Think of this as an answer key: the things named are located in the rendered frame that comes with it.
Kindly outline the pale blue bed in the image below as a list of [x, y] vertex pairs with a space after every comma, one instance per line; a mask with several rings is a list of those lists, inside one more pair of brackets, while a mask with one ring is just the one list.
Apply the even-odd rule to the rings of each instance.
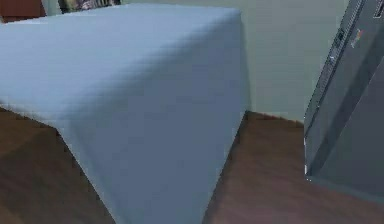
[[0, 107], [55, 128], [116, 224], [202, 224], [248, 107], [236, 8], [0, 25]]

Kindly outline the dark patterned pillow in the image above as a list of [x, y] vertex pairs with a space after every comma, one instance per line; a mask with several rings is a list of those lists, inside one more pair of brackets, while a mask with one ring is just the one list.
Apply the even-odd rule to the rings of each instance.
[[60, 10], [63, 14], [116, 6], [121, 4], [121, 0], [58, 0]]

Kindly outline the grey fridge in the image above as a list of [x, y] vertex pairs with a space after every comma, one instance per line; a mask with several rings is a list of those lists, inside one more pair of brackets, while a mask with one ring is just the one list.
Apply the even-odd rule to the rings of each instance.
[[307, 180], [384, 204], [384, 0], [349, 0], [303, 141]]

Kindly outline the brown wooden cabinet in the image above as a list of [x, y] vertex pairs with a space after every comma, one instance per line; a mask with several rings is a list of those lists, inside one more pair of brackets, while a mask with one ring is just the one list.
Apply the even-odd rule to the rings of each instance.
[[44, 17], [41, 0], [0, 0], [0, 20], [3, 23]]

